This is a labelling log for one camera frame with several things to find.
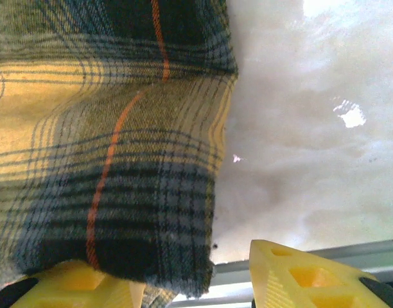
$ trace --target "plaid blanket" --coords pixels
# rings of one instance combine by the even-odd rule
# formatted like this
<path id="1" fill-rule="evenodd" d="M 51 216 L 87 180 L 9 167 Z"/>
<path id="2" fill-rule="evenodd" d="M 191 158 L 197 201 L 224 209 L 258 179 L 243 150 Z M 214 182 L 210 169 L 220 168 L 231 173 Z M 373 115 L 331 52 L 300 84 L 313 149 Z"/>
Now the plaid blanket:
<path id="1" fill-rule="evenodd" d="M 145 306 L 207 291 L 229 40 L 225 0 L 0 0 L 0 287 L 78 259 Z"/>

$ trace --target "white surface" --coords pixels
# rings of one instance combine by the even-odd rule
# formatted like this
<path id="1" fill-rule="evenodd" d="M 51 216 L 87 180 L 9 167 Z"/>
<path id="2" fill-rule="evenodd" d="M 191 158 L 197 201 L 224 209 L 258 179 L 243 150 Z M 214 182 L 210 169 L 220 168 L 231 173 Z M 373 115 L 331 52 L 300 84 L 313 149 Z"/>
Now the white surface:
<path id="1" fill-rule="evenodd" d="M 229 0 L 215 263 L 393 239 L 393 0 Z"/>

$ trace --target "black stripe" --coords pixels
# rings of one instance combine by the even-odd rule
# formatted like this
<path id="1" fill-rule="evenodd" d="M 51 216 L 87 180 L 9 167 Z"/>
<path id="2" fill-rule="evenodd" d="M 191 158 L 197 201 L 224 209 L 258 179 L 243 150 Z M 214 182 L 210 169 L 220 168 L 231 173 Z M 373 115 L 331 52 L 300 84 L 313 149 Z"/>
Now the black stripe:
<path id="1" fill-rule="evenodd" d="M 129 140 L 129 143 L 141 143 L 141 144 L 171 144 L 171 145 L 179 145 L 179 146 L 183 146 L 185 148 L 193 148 L 198 150 L 199 153 L 203 153 L 206 155 L 209 155 L 209 151 L 206 150 L 201 150 L 200 146 L 195 146 L 193 144 L 188 144 L 188 143 L 184 143 L 184 142 L 172 142 L 169 140 Z M 66 157 L 77 157 L 79 155 L 83 155 L 83 154 L 90 154 L 90 153 L 94 153 L 95 151 L 98 151 L 100 149 L 103 148 L 109 148 L 109 144 L 104 144 L 102 146 L 96 146 L 95 148 L 90 148 L 89 150 L 86 151 L 77 151 L 74 153 L 70 153 L 70 154 L 63 154 L 61 156 L 57 156 L 57 155 L 50 155 L 50 156 L 45 156 L 45 157 L 40 157 L 40 158 L 29 158 L 26 160 L 18 160 L 18 161 L 14 161 L 14 162 L 3 162 L 0 163 L 0 167 L 6 167 L 6 166 L 19 166 L 19 165 L 23 165 L 23 164 L 28 164 L 30 162 L 41 162 L 41 161 L 47 161 L 47 160 L 61 160 L 63 158 Z"/>
<path id="2" fill-rule="evenodd" d="M 115 277 L 151 283 L 160 274 L 153 239 L 96 239 L 95 247 L 100 269 Z"/>
<path id="3" fill-rule="evenodd" d="M 68 1 L 68 10 L 70 11 L 71 15 L 73 16 L 74 20 L 78 20 L 78 22 L 80 24 L 83 25 L 83 27 L 79 27 L 78 28 L 78 32 L 86 32 L 89 33 L 89 35 L 107 35 L 106 33 L 101 33 L 98 28 L 96 27 L 96 23 L 93 22 L 92 16 L 89 12 L 89 9 L 87 7 L 87 1 L 73 1 L 73 0 L 69 0 Z M 82 10 L 81 7 L 78 7 L 78 4 L 80 6 L 84 6 L 85 8 L 85 12 L 89 12 L 88 14 L 85 14 L 84 16 L 82 16 Z"/>
<path id="4" fill-rule="evenodd" d="M 133 50 L 130 53 L 127 51 L 125 53 L 116 53 L 113 52 L 112 50 L 103 50 L 103 51 L 97 51 L 97 52 L 88 52 L 86 51 L 85 53 L 81 54 L 81 59 L 85 61 L 89 61 L 92 58 L 98 59 L 98 60 L 104 60 L 107 58 L 112 59 L 113 62 L 116 62 L 119 60 L 120 62 L 124 63 L 129 63 L 128 61 L 154 61 L 153 59 L 155 58 L 155 55 L 157 53 L 161 53 L 159 50 L 155 49 L 155 51 L 152 50 Z M 34 61 L 39 61 L 39 60 L 61 60 L 61 59 L 71 59 L 72 53 L 67 54 L 65 51 L 62 50 L 39 50 L 39 51 L 24 51 L 24 52 L 7 52 L 7 51 L 1 51 L 0 52 L 0 61 L 6 61 L 7 56 L 9 56 L 10 61 L 25 61 L 25 60 L 34 60 Z M 215 57 L 202 57 L 198 55 L 192 55 L 189 52 L 183 52 L 183 53 L 171 53 L 170 54 L 172 58 L 170 59 L 170 63 L 174 65 L 183 65 L 186 67 L 190 66 L 195 66 L 199 67 L 200 70 L 203 71 L 212 71 L 213 73 L 220 73 L 223 72 L 224 74 L 229 74 L 231 73 L 228 69 L 224 69 L 222 67 L 215 67 L 212 65 L 209 65 L 210 62 L 213 62 L 214 60 L 220 60 L 221 58 L 215 58 Z"/>
<path id="5" fill-rule="evenodd" d="M 126 79 L 132 79 L 132 78 L 139 78 L 139 79 L 144 79 L 144 78 L 148 78 L 151 80 L 155 80 L 155 81 L 160 81 L 161 77 L 158 77 L 158 75 L 156 74 L 154 75 L 145 75 L 145 74 L 129 74 L 129 75 L 120 75 L 117 76 L 115 74 L 115 76 L 112 76 L 112 78 L 119 78 L 119 77 L 125 77 Z M 211 79 L 214 80 L 218 80 L 224 83 L 227 83 L 226 81 L 223 81 L 222 78 L 220 77 L 215 77 L 215 76 L 209 76 Z M 103 79 L 107 80 L 110 79 L 112 80 L 112 78 L 110 77 L 109 74 L 106 74 L 103 76 Z M 0 79 L 0 82 L 5 82 L 5 83 L 46 83 L 46 84 L 55 84 L 55 85 L 89 85 L 89 86 L 93 86 L 93 85 L 104 85 L 105 80 L 99 80 L 99 81 L 85 81 L 83 79 L 83 81 L 67 81 L 67 80 L 47 80 L 47 79 L 11 79 L 11 78 L 5 78 L 5 79 Z M 112 84 L 113 85 L 126 85 L 127 84 L 127 80 L 121 80 L 121 81 L 117 81 L 117 80 L 112 80 Z"/>
<path id="6" fill-rule="evenodd" d="M 132 49 L 155 49 L 159 50 L 159 45 L 156 40 L 130 40 L 130 39 L 125 39 L 121 37 L 116 37 L 109 35 L 107 37 L 93 37 L 90 35 L 87 35 L 86 37 L 79 37 L 78 34 L 65 34 L 63 35 L 64 38 L 67 38 L 69 40 L 72 40 L 75 42 L 75 44 L 80 44 L 80 45 L 94 45 L 94 46 L 100 46 L 103 45 L 103 47 L 106 50 L 113 50 L 113 49 L 118 49 L 118 50 L 127 50 L 131 51 Z M 227 35 L 226 37 L 223 38 L 223 41 L 219 40 L 217 43 L 212 44 L 207 46 L 206 44 L 201 44 L 201 45 L 177 45 L 177 44 L 170 44 L 169 42 L 166 43 L 166 50 L 170 51 L 177 51 L 179 53 L 191 53 L 193 54 L 201 54 L 201 55 L 206 55 L 206 53 L 212 49 L 216 48 L 221 48 L 223 47 L 224 44 L 227 44 L 227 39 L 229 39 L 231 36 Z M 29 48 L 29 46 L 37 46 L 40 45 L 42 46 L 41 43 L 45 43 L 45 45 L 49 45 L 47 43 L 50 42 L 58 42 L 57 36 L 53 37 L 44 37 L 44 38 L 38 38 L 38 39 L 33 39 L 32 41 L 29 41 L 28 44 L 24 42 L 24 45 L 21 45 L 21 47 L 17 49 L 13 49 L 13 52 L 17 51 L 24 51 L 25 49 Z M 4 40 L 0 40 L 0 44 L 13 44 L 13 45 L 19 45 L 17 39 L 13 39 L 10 41 L 10 38 L 4 38 Z"/>
<path id="7" fill-rule="evenodd" d="M 193 160 L 196 160 L 197 162 L 201 162 L 205 165 L 211 166 L 214 170 L 218 170 L 218 166 L 215 163 L 208 163 L 208 161 L 200 158 L 197 155 L 181 155 L 175 152 L 167 152 L 167 154 L 170 157 L 175 157 L 175 158 L 192 158 Z M 122 153 L 122 154 L 117 154 L 114 155 L 114 158 L 123 158 L 123 157 L 146 157 L 146 156 L 159 156 L 160 157 L 161 153 L 160 151 L 154 151 L 154 152 L 141 152 L 141 153 Z M 72 168 L 72 167 L 78 167 L 78 166 L 83 166 L 83 165 L 87 165 L 93 162 L 101 162 L 101 161 L 105 161 L 107 159 L 107 157 L 97 157 L 85 162 L 75 162 L 73 164 L 64 164 L 62 166 L 57 166 L 57 167 L 47 167 L 47 168 L 34 168 L 34 169 L 30 169 L 29 171 L 33 171 L 34 174 L 36 174 L 37 172 L 58 172 L 60 171 L 62 168 Z M 4 176 L 15 176 L 15 175 L 22 175 L 24 173 L 28 173 L 29 171 L 25 170 L 25 171 L 16 171 L 16 172 L 7 172 L 7 173 L 0 173 L 0 178 L 4 177 Z"/>
<path id="8" fill-rule="evenodd" d="M 204 25 L 198 18 L 196 1 L 158 0 L 158 3 L 165 44 L 205 43 Z"/>
<path id="9" fill-rule="evenodd" d="M 69 227 L 75 227 L 75 228 L 87 228 L 87 220 L 66 220 L 66 221 L 55 221 L 55 220 L 50 220 L 50 221 L 44 221 L 43 223 L 36 223 L 36 222 L 29 222 L 26 224 L 27 227 L 27 233 L 31 232 L 34 233 L 35 231 L 44 231 L 44 229 L 50 229 L 50 228 L 59 228 L 59 229 L 66 229 Z M 173 230 L 177 230 L 178 227 L 180 227 L 181 234 L 188 235 L 190 237 L 193 236 L 199 236 L 199 237 L 205 237 L 206 233 L 204 230 L 199 230 L 191 225 L 178 225 L 176 223 L 171 223 L 170 221 L 167 221 L 166 228 L 161 230 L 159 229 L 160 233 L 165 233 L 165 232 L 172 232 Z M 158 221 L 130 221 L 129 218 L 127 219 L 109 219 L 107 218 L 106 220 L 103 219 L 97 219 L 95 221 L 95 229 L 97 230 L 96 233 L 98 233 L 98 229 L 107 229 L 108 231 L 114 230 L 114 232 L 108 232 L 110 233 L 109 237 L 110 239 L 112 238 L 112 235 L 115 235 L 118 233 L 118 231 L 121 230 L 142 230 L 142 231 L 156 231 L 158 230 Z"/>
<path id="10" fill-rule="evenodd" d="M 120 190 L 120 196 L 119 197 L 114 197 L 114 198 L 122 198 L 125 194 L 131 193 L 131 194 L 143 194 L 142 196 L 137 198 L 137 201 L 135 201 L 134 204 L 136 204 L 137 202 L 141 201 L 141 198 L 144 198 L 144 196 L 153 196 L 153 194 L 155 193 L 164 193 L 164 194 L 171 194 L 173 196 L 178 196 L 179 198 L 183 198 L 183 197 L 195 197 L 195 199 L 199 199 L 199 200 L 205 200 L 208 196 L 212 197 L 212 194 L 207 194 L 204 192 L 195 192 L 195 191 L 184 191 L 184 190 L 176 190 L 176 189 L 167 189 L 165 188 L 163 191 L 159 191 L 157 190 L 155 187 L 142 187 L 142 188 L 135 188 L 133 189 L 131 186 L 119 186 L 119 187 L 109 187 L 107 190 L 110 190 L 109 192 L 105 192 L 103 191 L 103 196 L 105 195 L 105 193 L 108 193 L 107 197 L 108 198 L 112 198 L 112 195 L 116 195 L 117 191 L 115 190 Z M 55 198 L 57 202 L 60 202 L 62 199 L 64 199 L 66 201 L 66 203 L 64 202 L 63 204 L 61 204 L 61 209 L 71 209 L 71 208 L 76 208 L 78 209 L 79 207 L 81 209 L 84 208 L 84 205 L 87 204 L 91 204 L 92 201 L 92 196 L 94 195 L 95 189 L 86 189 L 86 190 L 81 190 L 81 191 L 74 191 L 74 192 L 63 192 L 62 194 L 60 194 L 59 196 L 57 195 L 49 195 L 49 194 L 41 194 L 39 196 L 27 196 L 25 198 L 26 201 L 39 201 L 42 198 Z M 83 198 L 83 197 L 87 197 L 87 203 L 80 203 L 80 201 L 78 200 L 72 200 L 73 199 L 77 199 L 77 198 Z M 12 202 L 14 198 L 1 198 L 0 197 L 0 203 L 4 203 L 4 202 Z M 128 206 L 129 203 L 121 203 L 119 204 L 117 201 L 112 201 L 112 203 L 108 203 L 108 202 L 104 202 L 104 204 L 107 204 L 107 208 L 111 208 L 111 209 L 123 209 L 126 206 Z M 175 208 L 173 209 L 174 211 L 184 211 L 187 212 L 188 209 L 185 208 Z"/>
<path id="11" fill-rule="evenodd" d="M 116 37 L 155 41 L 151 1 L 136 0 L 133 5 L 128 1 L 107 0 L 103 4 Z"/>
<path id="12" fill-rule="evenodd" d="M 115 64 L 115 65 L 110 65 L 107 64 L 105 66 L 106 69 L 116 69 L 117 67 L 121 68 L 121 64 Z M 163 67 L 163 64 L 150 64 L 150 65 L 132 65 L 130 64 L 127 68 L 129 69 L 155 69 L 155 68 L 161 68 Z M 170 67 L 170 71 L 178 71 L 178 72 L 187 72 L 187 73 L 204 73 L 201 68 L 199 67 L 194 67 L 195 69 L 188 69 L 185 67 Z M 3 74 L 52 74 L 52 75 L 65 75 L 65 76 L 102 76 L 102 73 L 75 73 L 75 72 L 58 72 L 58 71 L 44 71 L 44 70 L 39 70 L 39 71 L 20 71 L 20 70 L 7 70 L 7 71 L 1 71 L 0 73 Z M 106 74 L 104 77 L 120 77 L 124 76 L 124 73 L 121 73 L 120 75 L 117 75 L 116 73 L 110 73 Z"/>
<path id="13" fill-rule="evenodd" d="M 210 145 L 204 141 L 201 141 L 200 139 L 194 138 L 192 136 L 190 136 L 187 133 L 184 132 L 180 132 L 178 130 L 162 130 L 162 129 L 157 129 L 157 128 L 141 128 L 141 129 L 136 129 L 136 130 L 121 130 L 119 135 L 123 135 L 124 133 L 141 133 L 141 132 L 146 132 L 146 133 L 166 133 L 166 134 L 177 134 L 177 135 L 181 135 L 184 137 L 187 137 L 189 140 L 192 141 L 196 141 L 204 146 L 206 146 L 207 148 L 210 147 Z M 81 145 L 84 143 L 88 143 L 91 141 L 97 141 L 100 140 L 102 138 L 109 138 L 111 136 L 114 135 L 114 132 L 112 133 L 104 133 L 92 138 L 88 138 L 88 139 L 82 139 L 80 141 L 75 141 L 75 142 L 70 142 L 70 143 L 63 143 L 63 144 L 57 144 L 55 146 L 45 146 L 39 149 L 26 149 L 26 150 L 17 150 L 17 151 L 10 151 L 10 152 L 2 152 L 0 153 L 0 157 L 3 156 L 7 156 L 7 155 L 16 155 L 16 154 L 22 154 L 22 153 L 29 153 L 35 150 L 55 150 L 55 149 L 60 149 L 60 148 L 66 148 L 68 146 L 77 146 L 77 145 Z"/>
<path id="14" fill-rule="evenodd" d="M 118 163 L 112 165 L 112 169 L 108 173 L 108 180 L 114 179 L 114 178 L 155 178 L 155 177 L 160 177 L 158 168 L 155 167 L 155 169 L 146 169 L 146 168 L 136 168 L 135 163 L 131 162 L 129 168 L 122 168 L 119 166 L 120 164 L 123 163 Z M 84 183 L 84 182 L 91 182 L 91 181 L 98 181 L 99 177 L 102 172 L 102 168 L 98 167 L 99 171 L 95 173 L 88 173 L 86 171 L 83 175 L 77 175 L 78 173 L 68 173 L 64 174 L 64 176 L 67 178 L 66 184 L 78 184 L 78 183 Z M 200 174 L 200 173 L 189 173 L 192 174 L 192 179 L 193 181 L 200 181 L 200 180 L 207 180 L 207 178 L 210 178 L 210 176 L 207 176 L 205 174 Z M 174 180 L 181 180 L 183 179 L 183 172 L 182 171 L 175 171 L 175 170 L 170 170 L 168 174 L 169 179 L 174 179 Z M 36 177 L 34 178 L 36 181 L 35 184 L 32 185 L 34 189 L 42 188 L 42 186 L 47 185 L 46 183 L 46 177 L 41 176 L 41 177 Z M 52 184 L 59 184 L 61 180 L 57 181 L 51 181 L 50 183 Z M 5 185 L 0 185 L 0 191 L 7 191 L 11 189 L 20 189 L 20 187 L 23 187 L 23 185 L 18 185 L 18 186 L 5 186 Z"/>

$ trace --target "orange stripe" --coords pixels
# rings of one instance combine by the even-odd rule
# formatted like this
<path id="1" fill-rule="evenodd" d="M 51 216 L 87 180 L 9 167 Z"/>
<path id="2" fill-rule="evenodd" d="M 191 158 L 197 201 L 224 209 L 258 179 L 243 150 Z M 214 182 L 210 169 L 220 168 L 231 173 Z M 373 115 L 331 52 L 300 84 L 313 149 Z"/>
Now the orange stripe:
<path id="1" fill-rule="evenodd" d="M 164 71 L 162 73 L 162 81 L 167 81 L 170 77 L 170 61 L 168 60 L 168 54 L 165 50 L 164 37 L 162 36 L 161 23 L 159 21 L 158 0 L 151 0 L 151 4 L 153 27 L 155 28 L 155 35 L 157 36 L 159 50 L 161 50 L 161 54 L 164 59 Z"/>
<path id="2" fill-rule="evenodd" d="M 98 205 L 100 204 L 101 193 L 103 188 L 105 187 L 105 181 L 108 177 L 108 172 L 111 167 L 112 159 L 115 154 L 119 135 L 124 125 L 125 119 L 127 118 L 127 115 L 131 111 L 132 107 L 137 101 L 139 101 L 143 97 L 143 95 L 144 92 L 138 93 L 127 105 L 127 107 L 125 107 L 124 111 L 122 111 L 121 115 L 119 116 L 119 119 L 115 125 L 114 133 L 111 137 L 111 144 L 108 147 L 107 159 L 105 160 L 105 164 L 102 169 L 101 180 L 96 186 L 96 191 L 94 194 L 94 198 L 92 199 L 91 208 L 89 209 L 87 225 L 87 258 L 89 264 L 97 270 L 100 268 L 100 264 L 98 262 L 98 258 L 95 252 L 95 219 L 98 213 Z"/>

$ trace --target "yellow plaid cloth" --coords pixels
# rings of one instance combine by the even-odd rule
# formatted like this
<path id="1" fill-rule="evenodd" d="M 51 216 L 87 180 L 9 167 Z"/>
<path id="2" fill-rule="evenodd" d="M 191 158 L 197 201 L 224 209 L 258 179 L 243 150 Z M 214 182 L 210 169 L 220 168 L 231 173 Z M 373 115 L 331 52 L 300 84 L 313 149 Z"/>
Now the yellow plaid cloth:
<path id="1" fill-rule="evenodd" d="M 79 259 L 172 291 L 144 306 L 207 291 L 229 39 L 225 0 L 0 0 L 0 287 Z"/>

